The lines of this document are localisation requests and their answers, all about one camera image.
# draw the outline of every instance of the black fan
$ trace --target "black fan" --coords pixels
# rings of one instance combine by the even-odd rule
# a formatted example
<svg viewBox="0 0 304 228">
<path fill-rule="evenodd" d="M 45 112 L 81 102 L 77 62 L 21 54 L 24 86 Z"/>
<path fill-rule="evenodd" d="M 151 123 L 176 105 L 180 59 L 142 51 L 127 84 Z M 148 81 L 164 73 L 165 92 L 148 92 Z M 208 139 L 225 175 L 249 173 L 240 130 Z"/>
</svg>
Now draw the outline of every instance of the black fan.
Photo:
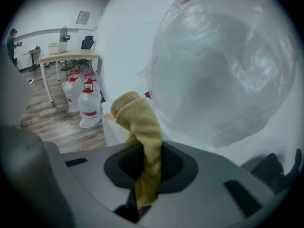
<svg viewBox="0 0 304 228">
<path fill-rule="evenodd" d="M 67 27 L 64 26 L 60 31 L 60 42 L 67 42 L 70 39 L 71 39 L 71 37 L 67 34 Z M 70 66 L 67 67 L 67 61 L 65 61 L 65 66 L 62 67 L 60 70 L 68 71 L 68 70 L 71 70 L 71 68 L 72 67 L 70 67 Z"/>
</svg>

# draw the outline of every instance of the chair backrest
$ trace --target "chair backrest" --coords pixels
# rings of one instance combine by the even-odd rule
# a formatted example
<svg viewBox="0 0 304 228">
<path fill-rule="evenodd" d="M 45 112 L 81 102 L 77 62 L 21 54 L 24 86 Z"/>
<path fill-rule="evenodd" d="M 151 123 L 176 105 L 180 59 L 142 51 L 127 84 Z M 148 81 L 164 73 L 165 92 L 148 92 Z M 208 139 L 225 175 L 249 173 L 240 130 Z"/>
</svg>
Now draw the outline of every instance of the chair backrest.
<svg viewBox="0 0 304 228">
<path fill-rule="evenodd" d="M 81 49 L 91 49 L 94 44 L 93 36 L 86 36 L 81 43 Z"/>
</svg>

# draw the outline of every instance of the small table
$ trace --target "small table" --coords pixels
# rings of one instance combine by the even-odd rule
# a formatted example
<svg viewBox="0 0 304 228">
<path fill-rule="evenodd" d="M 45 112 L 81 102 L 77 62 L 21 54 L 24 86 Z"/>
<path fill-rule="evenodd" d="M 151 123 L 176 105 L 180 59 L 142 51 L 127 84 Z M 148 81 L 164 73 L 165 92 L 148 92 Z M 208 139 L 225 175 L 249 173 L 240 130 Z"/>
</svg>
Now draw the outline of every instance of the small table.
<svg viewBox="0 0 304 228">
<path fill-rule="evenodd" d="M 44 57 L 39 58 L 38 62 L 40 63 L 43 84 L 44 84 L 44 87 L 46 89 L 46 92 L 47 92 L 47 95 L 48 95 L 48 98 L 49 98 L 50 102 L 54 102 L 54 100 L 53 100 L 52 95 L 49 91 L 48 81 L 47 81 L 47 78 L 46 78 L 44 67 L 42 66 L 44 63 L 56 62 L 57 79 L 60 80 L 59 69 L 58 69 L 58 61 L 78 60 L 78 59 L 94 60 L 94 63 L 92 64 L 92 68 L 93 68 L 94 71 L 96 71 L 99 57 L 100 57 L 100 55 L 93 50 L 81 49 L 81 50 L 67 50 L 65 52 L 61 52 L 61 53 L 58 53 L 58 54 L 50 54 L 50 55 L 46 55 Z"/>
<path fill-rule="evenodd" d="M 38 51 L 40 51 L 40 48 L 39 49 L 34 49 L 34 50 L 31 50 L 31 51 L 29 51 L 28 53 L 26 53 L 26 54 L 23 54 L 24 56 L 25 55 L 27 55 L 27 54 L 30 54 L 31 55 L 31 57 L 32 57 L 32 68 L 30 69 L 30 71 L 34 71 L 34 70 L 36 70 L 38 67 L 37 67 L 37 64 L 35 64 L 34 63 L 34 56 L 33 56 L 33 54 L 35 53 L 35 52 L 38 52 Z"/>
</svg>

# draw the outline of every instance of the white box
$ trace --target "white box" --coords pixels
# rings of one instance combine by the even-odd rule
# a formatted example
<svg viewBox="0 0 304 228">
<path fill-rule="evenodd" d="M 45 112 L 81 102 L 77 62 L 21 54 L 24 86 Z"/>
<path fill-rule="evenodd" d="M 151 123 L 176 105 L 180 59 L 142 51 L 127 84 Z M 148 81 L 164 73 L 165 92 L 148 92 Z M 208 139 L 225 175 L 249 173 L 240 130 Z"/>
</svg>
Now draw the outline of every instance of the white box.
<svg viewBox="0 0 304 228">
<path fill-rule="evenodd" d="M 66 48 L 67 48 L 67 42 L 50 43 L 48 45 L 48 52 L 49 54 L 57 54 L 66 51 L 67 50 Z"/>
</svg>

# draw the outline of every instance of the white wall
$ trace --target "white wall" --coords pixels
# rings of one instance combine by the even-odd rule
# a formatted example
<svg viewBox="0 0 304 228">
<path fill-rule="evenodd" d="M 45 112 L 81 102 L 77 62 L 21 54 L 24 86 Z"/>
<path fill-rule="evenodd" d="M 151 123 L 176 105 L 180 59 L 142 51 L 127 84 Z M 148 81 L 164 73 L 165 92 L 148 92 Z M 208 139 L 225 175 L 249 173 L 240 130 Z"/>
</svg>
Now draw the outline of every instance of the white wall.
<svg viewBox="0 0 304 228">
<path fill-rule="evenodd" d="M 103 59 L 102 92 L 106 101 L 127 91 L 147 92 L 137 76 L 150 61 L 158 26 L 174 0 L 115 0 L 103 13 L 95 51 Z"/>
<path fill-rule="evenodd" d="M 87 25 L 76 24 L 80 11 L 91 13 Z M 32 65 L 31 55 L 23 54 L 36 46 L 40 46 L 41 51 L 34 54 L 35 63 L 36 59 L 48 54 L 48 44 L 59 42 L 60 29 L 64 25 L 71 36 L 68 49 L 80 49 L 85 36 L 94 31 L 101 12 L 102 0 L 26 0 L 8 29 L 9 33 L 15 28 L 18 31 L 16 40 L 22 42 L 22 47 L 15 50 L 19 70 Z"/>
</svg>

